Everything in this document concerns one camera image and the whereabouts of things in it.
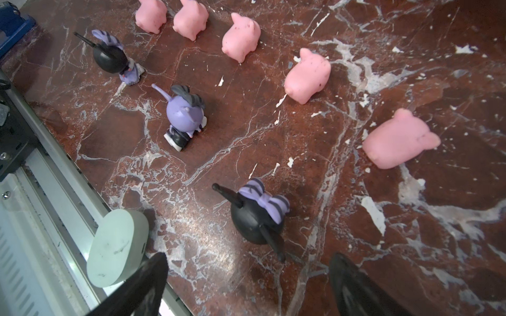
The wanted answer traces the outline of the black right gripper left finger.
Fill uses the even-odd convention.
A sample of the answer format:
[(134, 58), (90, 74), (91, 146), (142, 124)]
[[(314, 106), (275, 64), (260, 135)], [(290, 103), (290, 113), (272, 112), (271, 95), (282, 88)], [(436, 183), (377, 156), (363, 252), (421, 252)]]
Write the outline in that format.
[(156, 253), (145, 261), (89, 315), (158, 315), (168, 275), (167, 257)]

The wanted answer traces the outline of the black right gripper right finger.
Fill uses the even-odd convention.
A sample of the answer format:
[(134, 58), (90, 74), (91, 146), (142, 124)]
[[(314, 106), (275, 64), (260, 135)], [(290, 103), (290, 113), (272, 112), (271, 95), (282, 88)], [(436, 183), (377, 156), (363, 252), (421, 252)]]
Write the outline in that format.
[(344, 254), (329, 263), (329, 281), (341, 315), (410, 315)]

